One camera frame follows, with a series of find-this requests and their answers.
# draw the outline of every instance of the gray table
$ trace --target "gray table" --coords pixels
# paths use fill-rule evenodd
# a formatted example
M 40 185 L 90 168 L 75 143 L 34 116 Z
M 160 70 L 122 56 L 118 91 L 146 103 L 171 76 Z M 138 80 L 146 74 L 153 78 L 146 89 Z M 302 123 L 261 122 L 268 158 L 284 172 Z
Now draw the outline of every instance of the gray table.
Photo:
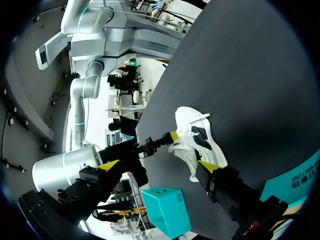
M 265 1 L 214 0 L 195 21 L 137 126 L 140 140 L 175 131 L 175 111 L 210 113 L 213 138 L 253 188 L 320 147 L 319 85 L 308 54 Z M 151 187 L 183 190 L 192 231 L 231 239 L 238 225 L 212 204 L 167 147 L 144 160 Z

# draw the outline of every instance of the shoe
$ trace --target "shoe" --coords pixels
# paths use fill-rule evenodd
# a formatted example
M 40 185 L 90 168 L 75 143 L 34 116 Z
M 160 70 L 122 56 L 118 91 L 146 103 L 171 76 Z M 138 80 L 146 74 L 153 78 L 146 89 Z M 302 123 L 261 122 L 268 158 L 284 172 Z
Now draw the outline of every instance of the shoe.
M 197 158 L 193 150 L 198 151 L 201 161 L 220 167 L 228 165 L 225 155 L 211 135 L 207 119 L 209 116 L 209 113 L 202 114 L 188 106 L 179 107 L 175 112 L 179 139 L 169 147 L 169 152 L 174 150 L 174 154 L 188 164 L 192 178 L 197 169 Z
M 196 178 L 196 169 L 197 169 L 197 154 L 196 154 L 195 149 L 187 146 L 183 142 L 176 142 L 170 145 L 168 152 L 169 153 L 174 153 L 175 156 L 178 158 L 182 159 L 186 164 L 188 165 L 191 176 L 189 177 L 191 182 L 199 182 L 199 180 Z

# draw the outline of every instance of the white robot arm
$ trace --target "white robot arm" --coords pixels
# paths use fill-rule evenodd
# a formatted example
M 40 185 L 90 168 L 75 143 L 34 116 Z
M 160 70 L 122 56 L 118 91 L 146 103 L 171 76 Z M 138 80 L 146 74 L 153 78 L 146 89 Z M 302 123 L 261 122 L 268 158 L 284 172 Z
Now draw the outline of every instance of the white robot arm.
M 76 78 L 70 88 L 72 150 L 83 147 L 83 99 L 96 99 L 101 77 L 131 58 L 170 60 L 184 35 L 132 14 L 124 0 L 69 0 L 61 32 L 35 52 L 38 67 L 47 68 L 71 42 Z

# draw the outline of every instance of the wire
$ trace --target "wire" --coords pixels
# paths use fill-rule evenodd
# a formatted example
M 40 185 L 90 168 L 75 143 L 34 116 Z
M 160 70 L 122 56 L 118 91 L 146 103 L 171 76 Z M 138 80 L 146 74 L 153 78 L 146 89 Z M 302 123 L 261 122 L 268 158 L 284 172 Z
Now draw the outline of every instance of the wire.
M 110 11 L 112 12 L 115 12 L 115 13 L 124 13 L 124 14 L 132 14 L 132 15 L 137 15 L 137 16 L 142 16 L 142 17 L 147 17 L 147 18 L 151 18 L 151 19 L 157 19 L 159 21 L 162 21 L 162 22 L 165 22 L 167 24 L 171 24 L 171 25 L 174 25 L 178 28 L 182 28 L 183 30 L 188 30 L 187 28 L 183 27 L 183 26 L 180 26 L 178 24 L 175 24 L 171 21 L 168 21 L 168 20 L 164 20 L 162 18 L 159 18 L 159 17 L 155 17 L 155 16 L 149 16 L 149 15 L 146 15 L 146 14 L 141 14 L 141 13 L 136 13 L 136 12 L 130 12 L 130 11 L 117 11 L 117 10 L 113 10 L 113 9 L 110 9 Z
M 6 137 L 6 131 L 7 131 L 7 126 L 9 122 L 9 117 L 10 115 L 8 114 L 8 117 L 6 118 L 6 121 L 4 123 L 3 127 L 3 133 L 2 133 L 2 145 L 1 145 L 1 152 L 2 152 L 2 159 L 5 159 L 5 137 Z
M 41 13 L 39 13 L 38 15 L 36 15 L 36 16 L 34 16 L 34 17 L 41 16 L 42 14 L 46 14 L 46 13 L 51 12 L 51 11 L 53 11 L 53 10 L 62 9 L 62 8 L 65 8 L 65 7 L 66 7 L 65 5 L 63 5 L 63 6 L 58 6 L 58 7 L 49 9 L 49 10 L 47 10 L 47 11 L 41 12 Z
M 88 130 L 88 122 L 89 122 L 89 99 L 87 101 L 88 103 L 88 114 L 86 116 L 86 125 L 85 125 L 85 131 L 84 131 L 84 135 L 83 135 L 83 140 L 85 140 L 86 134 L 87 134 L 87 130 Z
M 184 16 L 186 18 L 189 18 L 189 19 L 192 19 L 192 20 L 196 20 L 195 18 L 193 17 L 189 17 L 189 16 L 186 16 L 186 15 L 183 15 L 181 13 L 177 13 L 177 12 L 174 12 L 174 11 L 168 11 L 168 10 L 163 10 L 165 13 L 170 13 L 170 14 L 178 14 L 178 15 L 181 15 L 181 16 Z
M 65 93 L 65 94 L 60 95 L 60 94 L 54 92 L 54 93 L 52 94 L 51 98 L 53 98 L 54 95 L 57 95 L 59 98 L 61 98 L 61 97 L 65 96 L 65 95 L 67 95 L 67 94 Z
M 89 141 L 87 141 L 86 140 L 86 134 L 87 134 L 87 130 L 88 130 L 88 123 L 89 123 L 89 99 L 88 99 L 88 114 L 87 114 L 87 116 L 86 116 L 86 125 L 85 125 L 85 130 L 84 130 L 84 135 L 83 135 L 83 140 L 82 141 L 85 141 L 86 143 L 88 143 L 88 144 L 91 144 L 91 145 L 93 145 L 93 146 L 95 146 L 95 147 L 97 147 L 100 151 L 102 150 L 101 149 L 101 147 L 99 147 L 98 145 L 96 145 L 96 144 L 94 144 L 94 143 L 91 143 L 91 142 L 89 142 Z

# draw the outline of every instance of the teal stripe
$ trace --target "teal stripe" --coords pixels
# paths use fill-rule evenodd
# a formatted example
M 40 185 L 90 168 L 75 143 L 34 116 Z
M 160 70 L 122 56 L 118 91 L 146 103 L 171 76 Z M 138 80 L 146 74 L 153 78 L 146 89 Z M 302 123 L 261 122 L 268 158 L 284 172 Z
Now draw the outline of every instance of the teal stripe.
M 299 166 L 268 179 L 264 185 L 260 200 L 264 202 L 274 195 L 280 201 L 285 201 L 289 208 L 304 202 L 317 178 L 319 163 L 320 149 Z
M 81 13 L 81 16 L 79 17 L 79 21 L 78 21 L 78 33 L 79 33 L 79 27 L 80 27 L 80 22 L 81 22 L 81 19 L 82 19 L 82 16 L 85 14 L 85 12 L 87 11 L 89 7 L 87 6 L 83 12 Z
M 101 64 L 101 62 L 98 62 L 98 61 L 92 61 L 92 62 L 90 62 L 89 65 L 88 65 L 88 67 L 90 66 L 90 64 L 100 64 L 100 66 L 101 66 L 102 68 L 104 68 L 104 66 Z

